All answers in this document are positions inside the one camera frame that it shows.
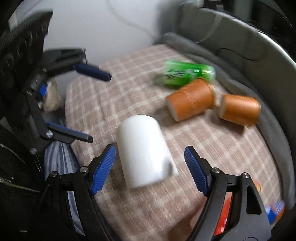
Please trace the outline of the green tea bottle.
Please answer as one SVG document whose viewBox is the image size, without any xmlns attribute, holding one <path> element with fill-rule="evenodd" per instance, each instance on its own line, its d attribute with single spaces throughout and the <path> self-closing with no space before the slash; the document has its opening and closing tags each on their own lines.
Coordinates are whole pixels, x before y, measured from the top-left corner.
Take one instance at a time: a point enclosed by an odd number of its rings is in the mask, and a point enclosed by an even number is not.
<svg viewBox="0 0 296 241">
<path fill-rule="evenodd" d="M 205 64 L 166 61 L 165 67 L 165 85 L 184 86 L 197 78 L 213 83 L 216 79 L 215 69 Z"/>
</svg>

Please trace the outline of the orange paper cup far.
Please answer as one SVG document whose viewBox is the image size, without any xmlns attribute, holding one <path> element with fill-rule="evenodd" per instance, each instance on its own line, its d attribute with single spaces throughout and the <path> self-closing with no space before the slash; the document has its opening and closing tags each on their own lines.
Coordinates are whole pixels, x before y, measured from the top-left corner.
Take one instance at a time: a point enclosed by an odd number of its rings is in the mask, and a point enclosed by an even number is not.
<svg viewBox="0 0 296 241">
<path fill-rule="evenodd" d="M 261 105 L 251 96 L 226 94 L 218 113 L 223 120 L 240 126 L 253 126 L 259 121 Z"/>
</svg>

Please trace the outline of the red drink bottle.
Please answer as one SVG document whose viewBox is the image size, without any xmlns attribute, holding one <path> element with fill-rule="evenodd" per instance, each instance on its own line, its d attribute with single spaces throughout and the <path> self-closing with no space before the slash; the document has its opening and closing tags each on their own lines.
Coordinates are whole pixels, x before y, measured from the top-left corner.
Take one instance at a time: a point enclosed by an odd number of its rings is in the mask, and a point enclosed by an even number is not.
<svg viewBox="0 0 296 241">
<path fill-rule="evenodd" d="M 225 232 L 230 208 L 232 205 L 232 196 L 233 192 L 227 192 L 225 196 L 225 200 L 223 203 L 222 213 L 219 217 L 218 224 L 216 226 L 214 236 L 220 235 Z M 260 208 L 259 202 L 256 198 L 254 189 L 252 187 L 247 187 L 247 207 L 246 212 L 247 214 L 261 214 L 262 210 Z"/>
</svg>

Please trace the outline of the orange paper cup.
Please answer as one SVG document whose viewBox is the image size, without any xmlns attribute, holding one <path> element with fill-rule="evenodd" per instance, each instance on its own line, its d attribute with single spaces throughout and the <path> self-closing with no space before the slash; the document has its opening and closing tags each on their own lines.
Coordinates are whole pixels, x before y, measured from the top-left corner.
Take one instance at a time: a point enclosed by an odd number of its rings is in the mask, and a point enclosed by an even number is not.
<svg viewBox="0 0 296 241">
<path fill-rule="evenodd" d="M 253 126 L 259 121 L 261 105 L 251 96 L 226 94 L 218 113 L 223 120 L 240 126 Z"/>
<path fill-rule="evenodd" d="M 166 106 L 175 121 L 187 120 L 215 106 L 215 88 L 198 78 L 167 96 Z"/>
</svg>

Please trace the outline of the blue orange drink bottle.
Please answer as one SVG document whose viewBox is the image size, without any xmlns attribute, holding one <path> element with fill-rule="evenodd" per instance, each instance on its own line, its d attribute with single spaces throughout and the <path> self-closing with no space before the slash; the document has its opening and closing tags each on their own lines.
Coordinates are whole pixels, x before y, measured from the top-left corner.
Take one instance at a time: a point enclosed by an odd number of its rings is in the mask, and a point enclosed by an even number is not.
<svg viewBox="0 0 296 241">
<path fill-rule="evenodd" d="M 272 225 L 279 221 L 285 211 L 285 202 L 278 201 L 273 205 L 267 205 L 265 207 L 266 214 L 268 217 L 269 224 Z"/>
</svg>

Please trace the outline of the grey sofa backrest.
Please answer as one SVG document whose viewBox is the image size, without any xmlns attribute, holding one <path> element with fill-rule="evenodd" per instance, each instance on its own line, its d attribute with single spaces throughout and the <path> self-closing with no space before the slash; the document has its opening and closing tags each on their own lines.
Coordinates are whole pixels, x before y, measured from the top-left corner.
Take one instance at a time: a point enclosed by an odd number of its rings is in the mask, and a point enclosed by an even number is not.
<svg viewBox="0 0 296 241">
<path fill-rule="evenodd" d="M 235 67 L 286 129 L 295 128 L 295 61 L 273 39 L 237 18 L 182 4 L 177 32 Z"/>
</svg>

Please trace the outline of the white plush toy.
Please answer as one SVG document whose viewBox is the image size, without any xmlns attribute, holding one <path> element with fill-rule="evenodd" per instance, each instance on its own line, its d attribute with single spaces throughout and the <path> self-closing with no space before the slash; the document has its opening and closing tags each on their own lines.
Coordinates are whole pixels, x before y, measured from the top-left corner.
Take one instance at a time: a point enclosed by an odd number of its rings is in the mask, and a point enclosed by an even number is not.
<svg viewBox="0 0 296 241">
<path fill-rule="evenodd" d="M 59 94 L 55 78 L 51 78 L 47 82 L 46 94 L 43 98 L 42 108 L 46 112 L 56 111 L 59 108 Z"/>
</svg>

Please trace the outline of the checkered beige cloth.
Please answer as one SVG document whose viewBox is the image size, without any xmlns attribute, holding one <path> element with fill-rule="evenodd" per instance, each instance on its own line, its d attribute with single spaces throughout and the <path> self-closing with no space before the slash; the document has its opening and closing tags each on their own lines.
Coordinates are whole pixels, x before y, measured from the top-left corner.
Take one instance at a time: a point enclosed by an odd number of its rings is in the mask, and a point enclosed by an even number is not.
<svg viewBox="0 0 296 241">
<path fill-rule="evenodd" d="M 93 142 L 75 141 L 72 149 L 82 166 L 116 144 L 118 126 L 134 115 L 154 118 L 161 129 L 147 140 L 152 149 L 168 147 L 178 170 L 156 184 L 128 189 L 119 159 L 95 201 L 107 222 L 122 240 L 186 240 L 192 217 L 205 203 L 184 161 L 184 149 L 193 146 L 226 174 L 250 174 L 260 186 L 264 204 L 282 198 L 281 180 L 273 156 L 256 126 L 243 127 L 220 119 L 209 109 L 176 122 L 166 97 L 173 89 L 161 79 L 169 60 L 188 58 L 167 45 L 154 45 L 104 63 L 110 82 L 77 77 L 67 87 L 67 127 L 92 135 Z"/>
</svg>

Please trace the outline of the orange paper cup near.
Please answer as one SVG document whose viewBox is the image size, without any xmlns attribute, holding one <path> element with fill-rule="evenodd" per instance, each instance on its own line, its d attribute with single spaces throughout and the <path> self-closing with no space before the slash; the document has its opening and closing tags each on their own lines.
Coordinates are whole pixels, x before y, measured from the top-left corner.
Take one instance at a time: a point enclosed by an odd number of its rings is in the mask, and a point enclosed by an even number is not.
<svg viewBox="0 0 296 241">
<path fill-rule="evenodd" d="M 187 120 L 215 106 L 215 88 L 198 78 L 167 96 L 166 106 L 175 121 Z"/>
</svg>

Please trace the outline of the white plastic cup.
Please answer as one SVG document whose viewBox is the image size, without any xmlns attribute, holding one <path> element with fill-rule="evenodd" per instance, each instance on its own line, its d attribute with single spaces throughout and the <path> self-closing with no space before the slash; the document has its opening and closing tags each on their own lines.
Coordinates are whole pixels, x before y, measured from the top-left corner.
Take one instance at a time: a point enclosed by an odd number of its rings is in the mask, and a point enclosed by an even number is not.
<svg viewBox="0 0 296 241">
<path fill-rule="evenodd" d="M 152 185 L 179 174 L 156 119 L 134 115 L 116 130 L 119 158 L 128 189 Z"/>
</svg>

